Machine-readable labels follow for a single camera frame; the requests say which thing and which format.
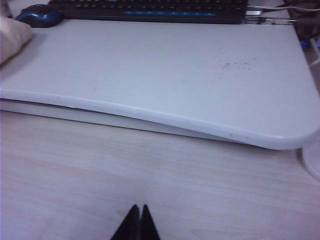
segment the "light wood surface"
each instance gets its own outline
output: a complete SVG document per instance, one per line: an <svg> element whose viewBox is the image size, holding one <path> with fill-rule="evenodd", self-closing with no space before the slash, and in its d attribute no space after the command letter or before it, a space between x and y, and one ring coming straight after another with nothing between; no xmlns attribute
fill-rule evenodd
<svg viewBox="0 0 320 240"><path fill-rule="evenodd" d="M1 239L108 240L148 204L162 240L319 240L299 151L1 112Z"/></svg>

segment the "black mouse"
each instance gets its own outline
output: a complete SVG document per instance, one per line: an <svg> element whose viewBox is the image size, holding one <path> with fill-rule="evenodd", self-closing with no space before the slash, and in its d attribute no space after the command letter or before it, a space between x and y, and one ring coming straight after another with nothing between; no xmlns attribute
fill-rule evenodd
<svg viewBox="0 0 320 240"><path fill-rule="evenodd" d="M32 28L50 28L60 23L63 14L51 6L36 4L22 9L16 20L30 25Z"/></svg>

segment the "black object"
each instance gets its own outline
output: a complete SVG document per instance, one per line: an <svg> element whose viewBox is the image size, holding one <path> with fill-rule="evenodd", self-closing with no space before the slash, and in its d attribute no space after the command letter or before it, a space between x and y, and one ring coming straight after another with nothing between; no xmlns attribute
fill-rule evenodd
<svg viewBox="0 0 320 240"><path fill-rule="evenodd" d="M51 0L66 19L240 24L248 0Z"/></svg>
<svg viewBox="0 0 320 240"><path fill-rule="evenodd" d="M284 0L284 4L281 4L278 7L288 7L288 6L294 6L294 7L300 7L300 4L308 4L309 8L312 9L319 9L320 8L320 0ZM264 9L263 12L273 12L273 11L280 11L280 9ZM300 19L301 24L295 24L295 31L298 35L298 38L301 42L308 41L310 39L313 39L317 36L320 36L320 26L319 23L317 23L317 20L319 20L319 15L317 11L312 12L305 12L300 11L297 9L290 9L289 10L290 16L294 19ZM311 21L306 20L303 21L301 19L308 18L308 19L317 19L314 21L314 24L311 23Z"/></svg>
<svg viewBox="0 0 320 240"><path fill-rule="evenodd" d="M16 20L29 24L32 28L50 28L60 23L63 15L52 6L36 4L23 9Z"/></svg>
<svg viewBox="0 0 320 240"><path fill-rule="evenodd" d="M143 206L140 219L139 208L133 205L111 240L160 240L148 206Z"/></svg>

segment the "computer keyboard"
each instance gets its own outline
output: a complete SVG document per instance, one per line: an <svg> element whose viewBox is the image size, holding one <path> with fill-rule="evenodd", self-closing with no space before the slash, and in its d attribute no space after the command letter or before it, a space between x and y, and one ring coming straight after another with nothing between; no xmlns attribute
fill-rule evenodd
<svg viewBox="0 0 320 240"><path fill-rule="evenodd" d="M66 19L240 24L248 0L51 0Z"/></svg>

